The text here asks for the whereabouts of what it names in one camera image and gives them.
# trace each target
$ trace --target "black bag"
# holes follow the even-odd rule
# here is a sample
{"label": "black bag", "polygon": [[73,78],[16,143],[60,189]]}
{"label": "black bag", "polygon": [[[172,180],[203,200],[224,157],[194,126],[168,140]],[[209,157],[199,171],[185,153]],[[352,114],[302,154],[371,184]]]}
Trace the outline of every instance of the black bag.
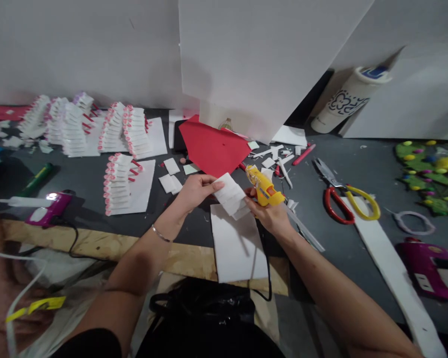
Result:
{"label": "black bag", "polygon": [[156,317],[137,357],[284,357],[254,325],[247,288],[188,277],[152,296],[149,309]]}

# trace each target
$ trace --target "yellow glue gun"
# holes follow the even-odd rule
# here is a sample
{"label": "yellow glue gun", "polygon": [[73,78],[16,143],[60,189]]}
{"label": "yellow glue gun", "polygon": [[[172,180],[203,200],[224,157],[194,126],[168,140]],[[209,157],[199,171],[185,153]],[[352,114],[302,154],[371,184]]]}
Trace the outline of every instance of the yellow glue gun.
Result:
{"label": "yellow glue gun", "polygon": [[257,202],[260,206],[275,206],[285,201],[285,196],[274,189],[274,184],[256,166],[247,166],[245,173],[257,192]]}

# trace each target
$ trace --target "red marker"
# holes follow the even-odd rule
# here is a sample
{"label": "red marker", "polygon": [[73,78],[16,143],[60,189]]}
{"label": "red marker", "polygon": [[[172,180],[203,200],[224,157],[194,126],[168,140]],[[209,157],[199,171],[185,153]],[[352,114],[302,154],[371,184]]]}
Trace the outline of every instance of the red marker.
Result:
{"label": "red marker", "polygon": [[305,152],[303,152],[300,157],[298,157],[296,160],[294,160],[294,162],[292,163],[292,165],[297,165],[298,163],[300,163],[307,155],[309,155],[309,153],[315,148],[315,144],[312,144],[310,147],[308,147]]}

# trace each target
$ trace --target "scissors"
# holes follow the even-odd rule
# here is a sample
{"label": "scissors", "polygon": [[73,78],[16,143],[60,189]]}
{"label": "scissors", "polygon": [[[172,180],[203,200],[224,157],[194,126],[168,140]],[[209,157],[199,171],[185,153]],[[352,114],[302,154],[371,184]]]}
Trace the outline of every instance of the scissors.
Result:
{"label": "scissors", "polygon": [[[357,214],[364,220],[378,220],[380,218],[380,207],[378,206],[375,199],[373,199],[370,195],[368,195],[363,190],[357,189],[356,187],[350,186],[350,185],[344,185],[341,182],[339,182],[337,179],[335,179],[335,175],[332,173],[332,171],[327,167],[327,165],[321,161],[319,158],[314,160],[315,165],[320,170],[324,178],[329,182],[329,187],[325,191],[325,207],[327,209],[327,212],[329,215],[338,221],[341,224],[344,225],[352,225],[355,223],[355,216],[353,215],[352,211],[345,205],[344,201],[340,198],[340,195],[337,193],[335,188],[340,188],[345,190],[345,196],[350,201],[350,204],[354,208],[354,210],[357,212]],[[352,195],[352,191],[358,195],[363,196],[365,199],[368,200],[370,203],[370,206],[372,207],[372,215],[368,216],[365,215],[358,204],[355,202],[355,198]],[[337,213],[332,209],[330,205],[330,197],[334,198],[334,201],[337,203],[337,205],[342,209],[342,211],[345,214],[345,219],[341,218],[337,215]]]}

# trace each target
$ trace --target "colorful bead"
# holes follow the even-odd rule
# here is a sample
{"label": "colorful bead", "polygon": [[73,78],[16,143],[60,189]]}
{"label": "colorful bead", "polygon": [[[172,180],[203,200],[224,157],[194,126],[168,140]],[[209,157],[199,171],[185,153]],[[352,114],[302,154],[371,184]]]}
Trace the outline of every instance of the colorful bead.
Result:
{"label": "colorful bead", "polygon": [[427,163],[434,163],[437,161],[437,158],[435,156],[427,156],[425,159],[423,159],[423,161]]}

